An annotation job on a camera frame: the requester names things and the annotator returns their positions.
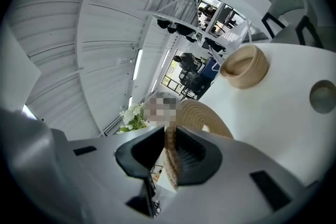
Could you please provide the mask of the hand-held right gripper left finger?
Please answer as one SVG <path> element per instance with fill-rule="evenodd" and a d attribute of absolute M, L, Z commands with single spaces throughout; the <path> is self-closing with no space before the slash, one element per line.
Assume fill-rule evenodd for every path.
<path fill-rule="evenodd" d="M 69 141 L 56 131 L 57 204 L 66 222 L 150 222 L 162 127 Z"/>

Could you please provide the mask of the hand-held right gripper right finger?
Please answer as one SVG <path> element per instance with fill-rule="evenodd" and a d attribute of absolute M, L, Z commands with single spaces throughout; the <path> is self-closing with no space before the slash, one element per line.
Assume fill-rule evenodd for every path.
<path fill-rule="evenodd" d="M 307 189 L 288 170 L 243 142 L 178 127 L 173 153 L 177 193 L 161 223 L 275 223 Z"/>

